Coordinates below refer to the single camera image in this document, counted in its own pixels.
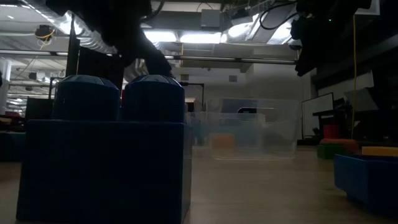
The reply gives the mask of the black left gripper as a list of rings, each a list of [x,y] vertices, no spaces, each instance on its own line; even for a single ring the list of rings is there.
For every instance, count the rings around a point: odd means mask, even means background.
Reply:
[[[121,56],[125,67],[144,59],[150,75],[172,77],[172,67],[164,54],[156,50],[141,28],[142,21],[153,18],[153,12],[108,12],[105,41]]]

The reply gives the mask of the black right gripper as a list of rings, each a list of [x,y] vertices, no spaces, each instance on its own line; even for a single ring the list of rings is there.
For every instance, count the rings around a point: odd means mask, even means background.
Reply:
[[[299,77],[304,76],[317,66],[317,58],[330,45],[330,17],[303,17],[292,21],[290,34],[294,40],[302,43],[305,55],[297,61],[295,71]]]

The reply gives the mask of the orange cylinder block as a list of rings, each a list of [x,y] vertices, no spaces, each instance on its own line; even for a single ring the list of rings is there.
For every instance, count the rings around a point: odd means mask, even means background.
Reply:
[[[342,146],[346,148],[349,154],[360,153],[359,144],[353,139],[322,139],[320,145]]]

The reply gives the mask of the large green building block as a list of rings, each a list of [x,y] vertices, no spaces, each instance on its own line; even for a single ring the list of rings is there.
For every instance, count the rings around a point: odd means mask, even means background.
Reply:
[[[334,159],[335,154],[346,154],[347,150],[342,146],[327,146],[318,145],[317,146],[317,157],[319,159]]]

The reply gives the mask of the small yellow building block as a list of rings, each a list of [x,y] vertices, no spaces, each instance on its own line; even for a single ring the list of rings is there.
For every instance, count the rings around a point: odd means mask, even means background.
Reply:
[[[212,149],[232,150],[235,148],[235,135],[231,133],[210,134],[210,147]]]

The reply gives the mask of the large blue building block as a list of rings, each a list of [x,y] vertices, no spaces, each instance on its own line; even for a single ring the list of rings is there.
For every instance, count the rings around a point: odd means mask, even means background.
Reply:
[[[172,77],[140,76],[123,91],[100,77],[66,77],[52,118],[30,120],[25,138],[18,221],[183,224],[192,130]]]

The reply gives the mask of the ceiling light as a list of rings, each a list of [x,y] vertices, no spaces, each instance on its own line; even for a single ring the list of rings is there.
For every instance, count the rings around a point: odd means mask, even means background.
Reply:
[[[177,36],[174,31],[169,30],[145,30],[145,36],[151,42],[176,42]]]
[[[219,44],[221,40],[221,33],[205,34],[205,33],[191,33],[184,34],[181,36],[180,41],[182,43],[189,44]]]

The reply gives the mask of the dark desk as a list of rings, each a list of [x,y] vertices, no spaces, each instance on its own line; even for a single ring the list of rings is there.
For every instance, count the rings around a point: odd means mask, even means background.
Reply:
[[[321,129],[328,123],[321,118],[332,116],[331,123],[339,126],[340,138],[398,144],[398,110],[352,112],[334,109],[313,115],[319,119]]]

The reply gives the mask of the long horizontal ceiling pipe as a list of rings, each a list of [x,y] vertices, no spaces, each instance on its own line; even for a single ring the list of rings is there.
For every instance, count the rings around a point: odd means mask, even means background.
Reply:
[[[192,60],[209,62],[230,62],[230,63],[263,63],[263,64],[281,64],[295,65],[296,60],[274,59],[274,58],[239,58],[239,57],[210,57],[193,55],[165,55],[167,60]]]

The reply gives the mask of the white sheet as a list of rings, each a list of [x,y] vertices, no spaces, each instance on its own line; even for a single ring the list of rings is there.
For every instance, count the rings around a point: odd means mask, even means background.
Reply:
[[[373,99],[370,88],[344,92],[344,98],[350,103],[355,112],[376,111],[379,109]]]

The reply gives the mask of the small clear plastic container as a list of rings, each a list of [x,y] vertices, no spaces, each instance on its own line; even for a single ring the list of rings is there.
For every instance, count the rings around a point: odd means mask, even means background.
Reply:
[[[280,160],[295,156],[300,129],[300,105],[295,100],[215,98],[206,102],[207,113],[251,113],[264,117],[264,143],[259,147],[212,149],[223,160]]]

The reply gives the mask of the grey ceiling box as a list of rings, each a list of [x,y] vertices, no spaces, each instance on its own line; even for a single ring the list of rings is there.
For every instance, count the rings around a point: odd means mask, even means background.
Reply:
[[[204,28],[219,28],[220,27],[220,11],[214,9],[201,10],[201,27]]]

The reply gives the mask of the black low cabinet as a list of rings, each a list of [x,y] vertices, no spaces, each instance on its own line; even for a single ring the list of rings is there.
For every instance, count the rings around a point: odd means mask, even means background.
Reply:
[[[28,98],[25,110],[25,119],[51,119],[53,99]]]

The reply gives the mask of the white pillar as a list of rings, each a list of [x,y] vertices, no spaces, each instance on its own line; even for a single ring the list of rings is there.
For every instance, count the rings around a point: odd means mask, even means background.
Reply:
[[[12,62],[0,58],[0,115],[5,115],[7,105],[7,93],[11,79]]]

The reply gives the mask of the black metal frame stand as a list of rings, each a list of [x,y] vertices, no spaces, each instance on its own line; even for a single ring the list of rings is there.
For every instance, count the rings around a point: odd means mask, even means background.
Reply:
[[[179,82],[179,84],[185,91],[185,98],[202,110],[205,104],[205,84],[190,82]]]

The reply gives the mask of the large silver ventilation duct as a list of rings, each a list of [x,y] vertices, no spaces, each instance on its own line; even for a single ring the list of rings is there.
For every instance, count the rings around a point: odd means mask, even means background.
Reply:
[[[71,30],[72,15],[71,11],[61,12],[60,14],[51,10],[45,5],[45,0],[20,0],[30,9],[49,21],[53,26],[69,35]],[[77,38],[80,39],[80,46],[95,50],[104,54],[115,54],[117,50],[105,44],[97,31],[91,30],[85,22],[78,16],[74,18],[74,28],[77,31]]]

